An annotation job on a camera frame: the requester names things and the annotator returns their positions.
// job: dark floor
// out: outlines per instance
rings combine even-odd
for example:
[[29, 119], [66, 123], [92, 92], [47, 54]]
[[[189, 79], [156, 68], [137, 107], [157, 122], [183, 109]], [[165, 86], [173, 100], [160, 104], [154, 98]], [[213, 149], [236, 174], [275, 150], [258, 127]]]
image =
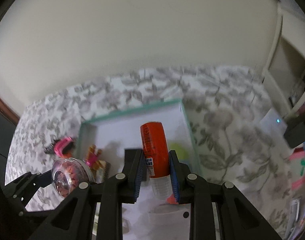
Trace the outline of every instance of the dark floor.
[[0, 114], [0, 185], [5, 185], [7, 157], [15, 126]]

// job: black dot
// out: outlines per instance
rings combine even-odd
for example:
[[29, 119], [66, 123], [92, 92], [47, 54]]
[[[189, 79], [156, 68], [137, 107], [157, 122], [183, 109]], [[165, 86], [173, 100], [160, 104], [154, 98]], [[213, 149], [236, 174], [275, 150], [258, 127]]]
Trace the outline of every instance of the black dot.
[[183, 217], [184, 217], [184, 218], [189, 217], [189, 212], [186, 211], [186, 212], [183, 214]]

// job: orange glue tube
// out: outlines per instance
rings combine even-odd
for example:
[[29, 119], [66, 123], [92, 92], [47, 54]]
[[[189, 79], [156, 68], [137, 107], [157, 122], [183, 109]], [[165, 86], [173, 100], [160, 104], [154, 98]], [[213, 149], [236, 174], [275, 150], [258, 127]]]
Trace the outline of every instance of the orange glue tube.
[[161, 122], [148, 122], [140, 127], [142, 148], [155, 198], [167, 199], [172, 194], [168, 148]]

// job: white wall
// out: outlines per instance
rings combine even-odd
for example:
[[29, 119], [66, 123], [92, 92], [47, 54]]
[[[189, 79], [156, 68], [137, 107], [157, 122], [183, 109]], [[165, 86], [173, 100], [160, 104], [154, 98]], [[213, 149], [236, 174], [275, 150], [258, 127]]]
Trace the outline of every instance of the white wall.
[[277, 0], [16, 0], [0, 23], [0, 97], [21, 114], [68, 85], [146, 66], [260, 69], [276, 19]]

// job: leaf pattern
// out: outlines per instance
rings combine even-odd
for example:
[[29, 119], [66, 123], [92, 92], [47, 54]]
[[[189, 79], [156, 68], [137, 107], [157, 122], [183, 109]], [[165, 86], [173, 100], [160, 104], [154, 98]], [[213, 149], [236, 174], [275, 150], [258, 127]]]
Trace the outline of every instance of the leaf pattern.
[[[28, 106], [10, 146], [5, 183], [27, 171], [51, 169], [55, 156], [44, 148], [60, 136], [77, 136], [80, 124], [111, 111], [182, 98], [196, 141], [203, 177], [226, 180], [278, 231], [285, 230], [291, 198], [289, 163], [278, 146], [254, 125], [271, 108], [261, 80], [241, 66], [157, 68], [101, 77], [50, 94]], [[55, 208], [52, 189], [40, 189], [28, 211]]]

